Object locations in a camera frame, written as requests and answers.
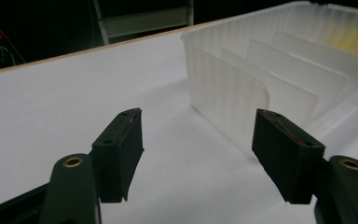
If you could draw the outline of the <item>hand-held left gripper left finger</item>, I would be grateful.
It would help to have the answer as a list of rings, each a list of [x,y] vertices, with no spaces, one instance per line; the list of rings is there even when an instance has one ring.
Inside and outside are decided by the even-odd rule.
[[[65,156],[54,164],[38,224],[101,224],[101,203],[128,199],[144,152],[141,115],[139,108],[119,113],[90,153]]]

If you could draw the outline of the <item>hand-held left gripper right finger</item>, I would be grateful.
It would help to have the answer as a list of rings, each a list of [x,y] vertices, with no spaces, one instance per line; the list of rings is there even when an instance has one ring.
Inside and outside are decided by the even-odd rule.
[[[358,224],[358,160],[324,158],[325,146],[285,116],[255,114],[252,151],[290,204],[317,199],[317,224]]]

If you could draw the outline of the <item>translucent plastic divided storage box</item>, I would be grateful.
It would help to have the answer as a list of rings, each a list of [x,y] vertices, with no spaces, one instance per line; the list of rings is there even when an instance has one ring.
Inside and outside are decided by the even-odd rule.
[[[358,8],[293,2],[183,33],[191,104],[244,152],[259,108],[311,134],[358,102],[358,55],[325,45]]]

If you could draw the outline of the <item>yellow item inside box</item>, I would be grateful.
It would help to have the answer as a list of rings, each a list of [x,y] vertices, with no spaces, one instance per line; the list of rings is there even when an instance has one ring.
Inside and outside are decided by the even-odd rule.
[[[358,27],[336,29],[324,35],[321,41],[327,46],[358,55]]]

